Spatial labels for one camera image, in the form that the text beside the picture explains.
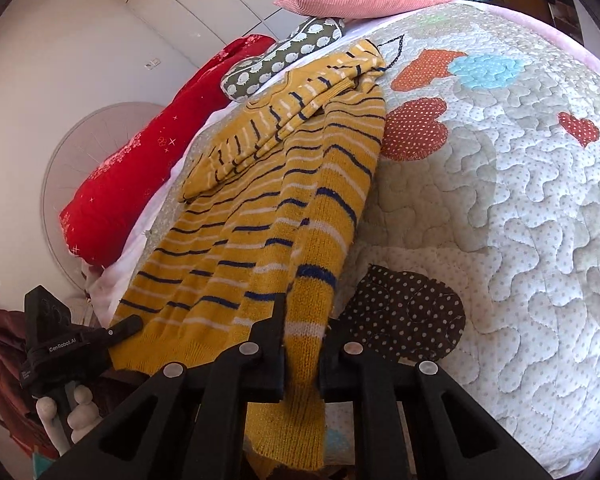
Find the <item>white gloved left hand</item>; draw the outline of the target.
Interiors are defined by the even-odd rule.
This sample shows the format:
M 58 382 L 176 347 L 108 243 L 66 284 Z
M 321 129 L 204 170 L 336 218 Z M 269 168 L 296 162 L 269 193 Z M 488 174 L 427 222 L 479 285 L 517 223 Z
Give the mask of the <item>white gloved left hand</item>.
M 54 399 L 42 396 L 35 404 L 38 418 L 59 455 L 67 453 L 71 445 L 82 440 L 102 422 L 99 408 L 93 401 L 93 393 L 84 385 L 71 391 L 73 402 L 68 415 L 61 415 Z

